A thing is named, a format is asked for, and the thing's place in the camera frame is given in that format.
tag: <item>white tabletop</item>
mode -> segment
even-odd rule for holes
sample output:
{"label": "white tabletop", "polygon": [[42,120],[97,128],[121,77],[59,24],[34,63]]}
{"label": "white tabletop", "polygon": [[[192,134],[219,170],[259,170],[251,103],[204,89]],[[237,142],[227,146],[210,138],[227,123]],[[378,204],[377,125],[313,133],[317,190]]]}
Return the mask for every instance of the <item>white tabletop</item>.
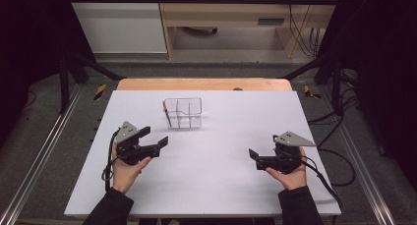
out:
{"label": "white tabletop", "polygon": [[[202,127],[169,129],[165,98],[202,99]],[[253,217],[280,214],[277,193],[283,187],[256,169],[248,148],[274,155],[272,135],[291,131],[314,141],[295,91],[116,90],[92,143],[80,178],[65,210],[86,217],[105,194],[101,173],[112,134],[124,121],[151,127],[141,144],[169,136],[168,146],[154,158],[128,191],[135,201],[132,216]],[[319,170],[328,175],[315,147],[304,147]],[[308,185],[321,215],[340,214],[334,198],[307,169]]]}

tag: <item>aluminum rail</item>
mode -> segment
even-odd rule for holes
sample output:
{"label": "aluminum rail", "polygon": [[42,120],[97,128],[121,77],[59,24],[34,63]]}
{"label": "aluminum rail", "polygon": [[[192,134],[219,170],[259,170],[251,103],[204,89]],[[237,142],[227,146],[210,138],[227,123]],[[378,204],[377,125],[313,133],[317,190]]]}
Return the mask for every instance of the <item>aluminum rail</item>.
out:
{"label": "aluminum rail", "polygon": [[46,141],[40,149],[39,154],[34,160],[18,191],[15,193],[15,196],[13,197],[12,201],[9,203],[5,211],[1,214],[0,225],[15,224],[19,214],[21,213],[26,201],[30,196],[32,189],[34,188],[35,183],[37,182],[37,179],[39,178],[42,172],[43,167],[47,162],[50,153],[52,152],[65,125],[67,124],[68,119],[71,116],[71,113],[74,110],[74,107],[77,104],[82,89],[83,87],[81,85],[76,84],[71,96],[72,101],[69,107],[67,108],[65,113],[58,116],[58,119],[56,120],[48,137],[46,138]]}
{"label": "aluminum rail", "polygon": [[[330,94],[328,93],[328,89],[325,87],[320,87],[320,89],[328,109],[331,110],[332,105],[329,100]],[[377,184],[375,183],[368,167],[365,165],[360,152],[357,150],[352,137],[349,135],[349,132],[343,123],[339,126],[338,132],[340,140],[343,142],[344,149],[346,150],[346,153],[355,168],[358,176],[357,178],[362,185],[362,189],[364,190],[372,209],[374,210],[378,222],[381,225],[395,225],[392,214],[390,213]]]}

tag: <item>cabinet door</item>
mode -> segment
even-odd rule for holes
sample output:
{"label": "cabinet door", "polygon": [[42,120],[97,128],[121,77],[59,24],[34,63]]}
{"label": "cabinet door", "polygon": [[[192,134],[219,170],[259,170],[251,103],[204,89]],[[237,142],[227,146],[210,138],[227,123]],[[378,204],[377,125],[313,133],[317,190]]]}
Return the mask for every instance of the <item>cabinet door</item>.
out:
{"label": "cabinet door", "polygon": [[166,53],[157,4],[73,3],[93,53]]}

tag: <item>transparent box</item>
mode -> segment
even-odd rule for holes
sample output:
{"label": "transparent box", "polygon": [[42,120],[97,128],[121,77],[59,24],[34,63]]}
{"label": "transparent box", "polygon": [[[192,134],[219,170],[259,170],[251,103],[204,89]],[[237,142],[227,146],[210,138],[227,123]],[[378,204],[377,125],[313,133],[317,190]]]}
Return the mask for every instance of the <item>transparent box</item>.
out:
{"label": "transparent box", "polygon": [[163,106],[169,128],[202,127],[202,100],[200,98],[166,98]]}

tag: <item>hand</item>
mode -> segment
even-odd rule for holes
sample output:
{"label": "hand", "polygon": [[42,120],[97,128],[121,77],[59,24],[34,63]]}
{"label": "hand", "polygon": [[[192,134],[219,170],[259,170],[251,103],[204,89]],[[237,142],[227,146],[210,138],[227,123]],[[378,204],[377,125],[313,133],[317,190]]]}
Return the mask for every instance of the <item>hand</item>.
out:
{"label": "hand", "polygon": [[[113,158],[116,157],[116,145],[112,147],[112,155]],[[129,165],[121,159],[116,159],[113,163],[113,189],[122,194],[127,193],[150,160],[150,157],[146,157],[136,165]]]}
{"label": "hand", "polygon": [[[306,152],[303,147],[299,147],[301,153],[301,160],[306,162]],[[306,165],[301,164],[289,174],[282,174],[272,168],[267,168],[266,171],[276,180],[278,180],[282,186],[288,191],[307,186]]]}

